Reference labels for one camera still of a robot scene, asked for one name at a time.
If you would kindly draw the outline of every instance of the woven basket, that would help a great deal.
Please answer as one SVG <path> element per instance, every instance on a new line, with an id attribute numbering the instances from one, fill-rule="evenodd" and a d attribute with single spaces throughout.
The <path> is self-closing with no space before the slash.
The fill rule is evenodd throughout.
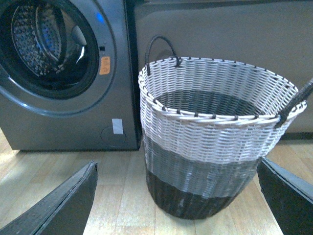
<path id="1" fill-rule="evenodd" d="M 174 56 L 148 63 L 158 38 Z M 160 208 L 187 219 L 231 203 L 312 92 L 312 80 L 298 93 L 283 77 L 246 63 L 178 58 L 163 36 L 148 45 L 139 86 L 149 192 Z"/>

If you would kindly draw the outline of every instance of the black basket handle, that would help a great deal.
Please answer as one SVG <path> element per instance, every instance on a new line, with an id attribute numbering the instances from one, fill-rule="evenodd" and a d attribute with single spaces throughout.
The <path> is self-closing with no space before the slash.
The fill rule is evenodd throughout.
<path id="1" fill-rule="evenodd" d="M 179 60 L 178 56 L 176 55 L 176 52 L 173 48 L 173 45 L 172 43 L 170 42 L 170 40 L 168 40 L 167 38 L 165 38 L 164 36 L 162 35 L 156 35 L 154 36 L 151 41 L 149 42 L 148 46 L 147 46 L 147 50 L 146 50 L 146 55 L 145 55 L 145 65 L 147 66 L 147 72 L 148 72 L 148 75 L 150 76 L 151 72 L 150 72 L 150 65 L 149 65 L 149 57 L 150 57 L 150 51 L 151 51 L 151 47 L 152 47 L 152 44 L 155 42 L 156 39 L 163 39 L 164 41 L 167 42 L 167 44 L 170 46 L 170 48 L 172 49 L 172 52 L 173 52 L 173 56 L 176 58 L 176 67 L 179 67 L 180 64 L 181 64 L 181 61 Z"/>
<path id="2" fill-rule="evenodd" d="M 306 100 L 313 92 L 313 78 L 291 99 L 291 101 L 278 113 L 280 115 L 279 122 L 275 125 L 275 128 L 281 127 L 293 107 L 303 100 Z"/>

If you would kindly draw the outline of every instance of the front-load washing machine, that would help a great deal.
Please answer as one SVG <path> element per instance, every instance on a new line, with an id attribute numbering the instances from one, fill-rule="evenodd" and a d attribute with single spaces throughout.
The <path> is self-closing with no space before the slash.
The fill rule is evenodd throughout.
<path id="1" fill-rule="evenodd" d="M 12 149 L 139 148 L 132 4 L 0 0 L 0 127 Z"/>

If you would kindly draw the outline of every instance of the gray woven section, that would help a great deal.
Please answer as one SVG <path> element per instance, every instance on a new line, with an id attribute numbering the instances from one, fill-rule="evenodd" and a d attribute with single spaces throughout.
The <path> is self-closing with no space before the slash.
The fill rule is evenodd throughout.
<path id="1" fill-rule="evenodd" d="M 156 98 L 165 107 L 217 115 L 263 115 L 252 103 L 235 96 L 201 90 L 176 90 Z"/>
<path id="2" fill-rule="evenodd" d="M 164 150 L 144 133 L 147 168 L 160 180 L 204 198 L 233 197 L 252 180 L 260 159 L 216 164 Z"/>

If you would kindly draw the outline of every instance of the white woven section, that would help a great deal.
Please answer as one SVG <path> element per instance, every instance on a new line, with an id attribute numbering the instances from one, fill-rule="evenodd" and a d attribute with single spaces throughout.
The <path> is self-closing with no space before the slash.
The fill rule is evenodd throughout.
<path id="1" fill-rule="evenodd" d="M 297 105 L 288 120 L 274 129 L 275 117 L 296 94 L 297 88 L 274 73 L 234 61 L 182 58 L 150 63 L 151 75 L 144 68 L 139 75 L 141 122 L 145 134 L 163 149 L 196 161 L 227 164 L 253 161 L 265 156 L 276 145 L 287 127 L 303 112 L 306 102 Z M 175 91 L 206 91 L 250 102 L 266 115 L 234 116 L 177 113 L 155 97 Z"/>

